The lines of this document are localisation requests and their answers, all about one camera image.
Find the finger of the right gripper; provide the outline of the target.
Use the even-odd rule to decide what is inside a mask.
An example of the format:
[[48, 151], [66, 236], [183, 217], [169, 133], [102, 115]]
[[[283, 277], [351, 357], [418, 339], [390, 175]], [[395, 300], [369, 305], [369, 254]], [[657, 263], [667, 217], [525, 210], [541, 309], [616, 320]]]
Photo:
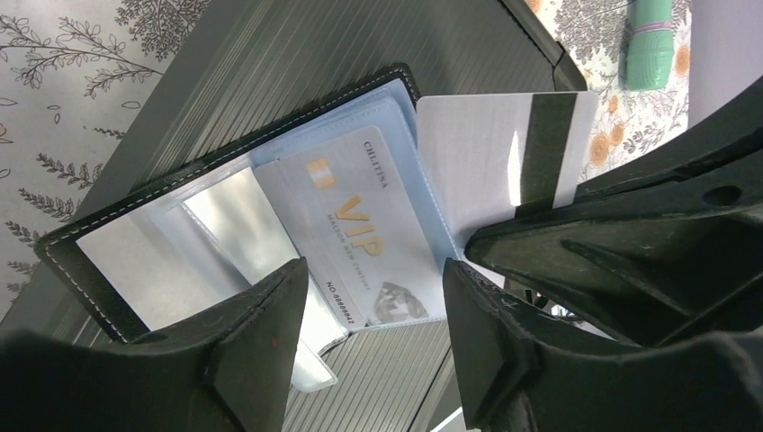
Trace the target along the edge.
[[574, 203], [477, 230], [473, 263], [623, 341], [762, 326], [762, 84]]

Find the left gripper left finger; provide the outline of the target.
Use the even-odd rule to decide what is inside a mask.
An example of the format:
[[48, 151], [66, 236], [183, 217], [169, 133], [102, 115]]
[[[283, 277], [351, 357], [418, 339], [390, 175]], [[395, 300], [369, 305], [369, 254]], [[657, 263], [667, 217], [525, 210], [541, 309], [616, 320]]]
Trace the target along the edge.
[[247, 291], [135, 342], [1, 335], [4, 431], [278, 431], [308, 292], [293, 259]]

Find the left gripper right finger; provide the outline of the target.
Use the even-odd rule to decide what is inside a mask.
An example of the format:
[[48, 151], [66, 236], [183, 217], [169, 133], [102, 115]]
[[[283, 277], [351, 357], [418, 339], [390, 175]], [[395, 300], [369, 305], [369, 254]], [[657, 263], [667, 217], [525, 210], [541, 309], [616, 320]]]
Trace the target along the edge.
[[446, 315], [462, 414], [481, 431], [759, 431], [762, 337], [660, 348], [599, 337], [449, 259]]

